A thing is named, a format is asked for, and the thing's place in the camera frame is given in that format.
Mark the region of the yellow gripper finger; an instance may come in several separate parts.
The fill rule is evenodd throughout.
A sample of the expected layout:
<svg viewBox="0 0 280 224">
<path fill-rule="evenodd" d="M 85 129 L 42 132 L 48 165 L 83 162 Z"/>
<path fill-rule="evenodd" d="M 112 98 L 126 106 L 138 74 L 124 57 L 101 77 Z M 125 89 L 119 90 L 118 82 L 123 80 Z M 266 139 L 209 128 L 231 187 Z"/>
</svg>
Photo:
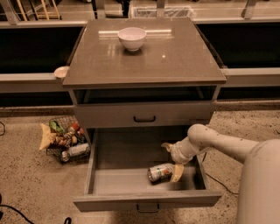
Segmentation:
<svg viewBox="0 0 280 224">
<path fill-rule="evenodd" d="M 173 183 L 178 182 L 183 175 L 184 169 L 185 169 L 185 167 L 182 164 L 175 164 L 173 166 L 171 182 L 173 182 Z"/>
<path fill-rule="evenodd" d="M 161 147 L 165 148 L 169 153 L 171 153 L 172 149 L 173 149 L 173 144 L 172 143 L 162 143 Z"/>
</svg>

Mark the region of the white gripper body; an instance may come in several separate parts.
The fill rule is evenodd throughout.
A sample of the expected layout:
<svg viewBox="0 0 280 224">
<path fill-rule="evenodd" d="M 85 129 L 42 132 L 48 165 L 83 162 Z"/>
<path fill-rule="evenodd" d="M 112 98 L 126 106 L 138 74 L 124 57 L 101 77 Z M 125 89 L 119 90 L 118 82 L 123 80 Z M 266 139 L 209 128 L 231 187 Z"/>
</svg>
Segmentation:
<svg viewBox="0 0 280 224">
<path fill-rule="evenodd" d="M 185 165 L 193 159 L 193 149 L 191 143 L 178 141 L 170 148 L 171 158 L 176 164 Z"/>
</svg>

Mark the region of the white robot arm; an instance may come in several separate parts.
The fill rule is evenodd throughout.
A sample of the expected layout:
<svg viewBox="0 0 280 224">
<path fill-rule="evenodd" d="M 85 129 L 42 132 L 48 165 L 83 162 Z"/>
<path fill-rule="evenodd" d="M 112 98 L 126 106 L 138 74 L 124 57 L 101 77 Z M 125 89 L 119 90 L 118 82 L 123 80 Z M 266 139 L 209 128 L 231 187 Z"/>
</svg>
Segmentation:
<svg viewBox="0 0 280 224">
<path fill-rule="evenodd" d="M 280 224 L 279 139 L 256 142 L 194 124 L 186 138 L 162 146 L 178 165 L 187 164 L 210 148 L 242 163 L 236 224 Z"/>
</svg>

